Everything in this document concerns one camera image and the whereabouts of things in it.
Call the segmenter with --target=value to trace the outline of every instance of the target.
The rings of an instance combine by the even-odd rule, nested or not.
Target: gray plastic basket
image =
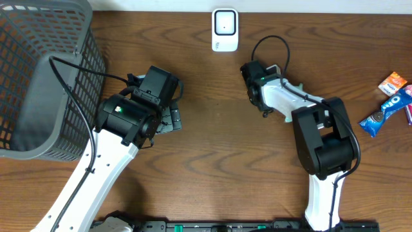
[[[0,157],[70,161],[86,126],[50,68],[51,55],[104,72],[86,0],[0,0]],[[92,124],[104,78],[55,61]]]

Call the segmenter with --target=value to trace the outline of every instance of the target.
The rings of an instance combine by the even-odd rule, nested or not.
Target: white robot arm
[[[138,150],[144,149],[145,141],[150,140],[151,147],[155,134],[182,128],[177,101],[183,95],[183,83],[154,66],[144,76],[129,74],[128,77],[127,88],[99,106],[93,132],[95,153],[92,154],[92,140],[89,140],[61,194],[32,232],[132,232],[132,226],[115,218],[90,227],[113,183]],[[172,99],[178,85],[180,96]]]
[[[347,128],[335,118],[336,115],[308,99],[323,102],[334,112],[339,112],[347,122],[349,119],[340,99],[324,100],[309,95],[292,86],[287,79],[280,78],[279,68],[273,67],[265,69],[258,61],[251,61],[241,67],[248,96],[251,103],[264,112],[264,117],[276,110],[292,119],[297,154],[303,168],[310,174],[305,219],[314,231],[326,231],[330,222],[332,227],[340,222],[338,208],[344,177],[341,177],[337,185],[335,197],[334,184],[338,177],[350,169],[355,158],[354,144]],[[321,136],[319,130],[330,127],[333,132]]]
[[[137,146],[134,144],[128,146],[121,144],[122,138],[107,130],[102,130],[100,133],[95,132],[95,140],[97,159],[94,165],[94,172],[83,183],[63,215],[56,231],[89,231],[90,225],[113,183],[129,162],[134,159],[138,151]],[[63,206],[82,178],[84,170],[89,165],[90,151],[89,141],[79,164],[54,205],[32,232],[45,232],[52,229],[57,216],[62,211]],[[127,231],[128,227],[123,225],[123,230],[117,231]]]
[[[283,79],[289,88],[299,92],[301,95],[306,95],[304,91],[291,85],[287,79]],[[263,102],[273,109],[282,113],[285,117],[292,118],[292,112],[302,107],[310,108],[315,106],[314,103],[306,101],[301,97],[289,92],[282,87],[280,79],[274,79],[267,82],[261,87]],[[308,95],[309,98],[321,102],[323,98]],[[317,129],[324,128],[323,123],[317,125]],[[335,179],[342,175],[343,171],[338,171],[328,175],[326,179],[320,180],[316,175],[309,176],[309,202],[308,207],[304,213],[306,220],[311,228],[315,231],[326,231],[329,228],[330,209],[333,196],[333,183]],[[339,199],[341,196],[342,183],[340,181],[335,198],[335,207],[333,209],[332,227],[335,227],[340,219],[338,215]]]

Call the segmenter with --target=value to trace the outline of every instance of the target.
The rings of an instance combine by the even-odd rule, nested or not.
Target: blue snack package
[[[400,89],[380,107],[380,111],[372,113],[360,122],[359,125],[373,138],[391,115],[411,103],[412,96],[407,94],[404,89]]]

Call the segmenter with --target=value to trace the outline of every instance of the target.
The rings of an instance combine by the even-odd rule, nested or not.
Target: wooden table
[[[300,217],[308,175],[292,125],[262,118],[249,103],[239,67],[255,43],[283,36],[292,51],[288,78],[346,105],[362,148],[346,179],[340,216],[377,220],[382,231],[409,231],[412,127],[398,112],[372,139],[357,122],[387,97],[377,85],[392,71],[412,81],[412,16],[240,14],[236,52],[211,50],[211,14],[95,12],[92,28],[108,72],[144,74],[155,65],[185,83],[183,130],[159,135],[121,174],[98,217],[121,210],[136,218],[273,220]],[[284,65],[286,52],[266,41],[257,57]],[[107,80],[104,97],[121,82]],[[76,162],[1,159],[0,231],[28,231],[49,210]]]

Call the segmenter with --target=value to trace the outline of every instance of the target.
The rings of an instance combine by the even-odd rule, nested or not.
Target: orange snack package
[[[382,90],[386,95],[392,96],[398,90],[407,83],[405,79],[403,79],[400,75],[396,72],[393,72],[389,77],[386,77],[385,81],[383,81],[378,87]]]

